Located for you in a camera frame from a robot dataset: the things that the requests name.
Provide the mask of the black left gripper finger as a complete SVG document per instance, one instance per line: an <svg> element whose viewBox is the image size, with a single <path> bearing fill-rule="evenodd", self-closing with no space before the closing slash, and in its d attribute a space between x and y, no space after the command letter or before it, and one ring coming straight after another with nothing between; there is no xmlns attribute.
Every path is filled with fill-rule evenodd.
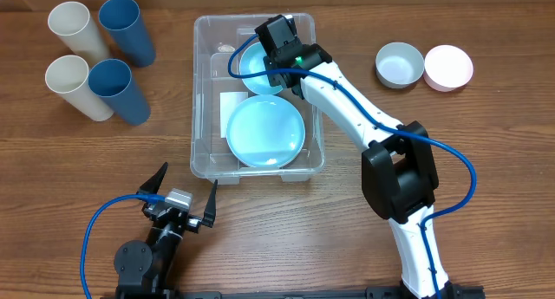
<svg viewBox="0 0 555 299"><path fill-rule="evenodd" d="M212 184L212 189L204 210L202 224L206 227L212 228L216 218L216 193L218 189L218 181L215 180Z"/></svg>
<svg viewBox="0 0 555 299"><path fill-rule="evenodd" d="M168 163L165 162L160 169L138 189L139 194L157 194L166 175Z"/></svg>

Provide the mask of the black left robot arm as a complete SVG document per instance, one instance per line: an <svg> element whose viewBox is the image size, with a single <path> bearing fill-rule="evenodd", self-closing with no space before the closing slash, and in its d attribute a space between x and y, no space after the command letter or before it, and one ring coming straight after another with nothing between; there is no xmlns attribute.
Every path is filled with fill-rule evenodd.
<svg viewBox="0 0 555 299"><path fill-rule="evenodd" d="M186 232L197 233L203 226L213 227L215 222L218 183L212 184L204 215L194 216L190 213L190 192L173 188L166 196L158 194L167 168L164 163L137 191L145 202L142 212L152 226L144 241L128 241L115 253L117 298L185 298L167 281L174 256Z"/></svg>

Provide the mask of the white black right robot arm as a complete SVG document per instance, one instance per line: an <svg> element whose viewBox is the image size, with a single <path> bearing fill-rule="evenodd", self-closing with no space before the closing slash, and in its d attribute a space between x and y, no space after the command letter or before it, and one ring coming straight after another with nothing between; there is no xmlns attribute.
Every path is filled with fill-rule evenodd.
<svg viewBox="0 0 555 299"><path fill-rule="evenodd" d="M451 298L453 285L443 269L429 216L439 185L427 134L414 121L403 125L362 95L318 44L301 42L291 16L277 15L255 29L266 53L271 85L294 94L327 114L362 154L362 193L372 210L388 221L402 261L402 288L408 298Z"/></svg>

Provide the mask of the dark blue cup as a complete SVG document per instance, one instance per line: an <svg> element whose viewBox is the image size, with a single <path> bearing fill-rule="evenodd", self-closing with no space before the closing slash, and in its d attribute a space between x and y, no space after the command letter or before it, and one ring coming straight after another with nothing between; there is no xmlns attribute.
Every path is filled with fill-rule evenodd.
<svg viewBox="0 0 555 299"><path fill-rule="evenodd" d="M99 10L99 22L134 66L154 63L156 51L135 0L107 0Z"/></svg>
<svg viewBox="0 0 555 299"><path fill-rule="evenodd" d="M126 123L138 126L151 114L146 97L122 60L106 59L89 72L88 85Z"/></svg>

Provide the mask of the grey plastic bowl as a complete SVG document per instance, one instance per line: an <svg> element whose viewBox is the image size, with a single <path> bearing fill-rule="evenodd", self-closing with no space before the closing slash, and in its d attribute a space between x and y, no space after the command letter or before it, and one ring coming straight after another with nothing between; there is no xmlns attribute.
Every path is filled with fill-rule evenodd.
<svg viewBox="0 0 555 299"><path fill-rule="evenodd" d="M407 88L423 76L424 58L416 47L408 43L391 42L378 51L375 72L385 87Z"/></svg>

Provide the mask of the pink plastic bowl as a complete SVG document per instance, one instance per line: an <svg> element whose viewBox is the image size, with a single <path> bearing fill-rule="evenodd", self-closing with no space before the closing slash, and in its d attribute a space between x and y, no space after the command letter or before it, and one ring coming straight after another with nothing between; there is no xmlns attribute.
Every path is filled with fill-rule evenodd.
<svg viewBox="0 0 555 299"><path fill-rule="evenodd" d="M472 77L471 58L456 46L436 46L424 57L424 81L436 91L450 92L462 88Z"/></svg>

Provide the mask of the light blue plastic bowl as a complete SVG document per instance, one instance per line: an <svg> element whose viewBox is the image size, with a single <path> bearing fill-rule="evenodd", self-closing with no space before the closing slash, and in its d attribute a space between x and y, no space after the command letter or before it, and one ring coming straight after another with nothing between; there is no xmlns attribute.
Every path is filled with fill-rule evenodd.
<svg viewBox="0 0 555 299"><path fill-rule="evenodd" d="M264 57L266 53L260 42L250 45L241 55L239 60L239 73L241 75L255 74L265 71ZM243 83L254 94L278 94L283 88L281 86L272 87L266 75L243 79Z"/></svg>

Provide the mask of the light blue plastic plate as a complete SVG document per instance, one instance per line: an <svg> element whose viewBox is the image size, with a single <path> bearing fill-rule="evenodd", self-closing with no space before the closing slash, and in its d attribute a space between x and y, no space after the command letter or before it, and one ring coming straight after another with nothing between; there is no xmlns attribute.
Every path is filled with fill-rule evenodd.
<svg viewBox="0 0 555 299"><path fill-rule="evenodd" d="M276 95L256 95L242 101L226 126L231 152L249 167L288 165L300 154L305 137L302 115Z"/></svg>

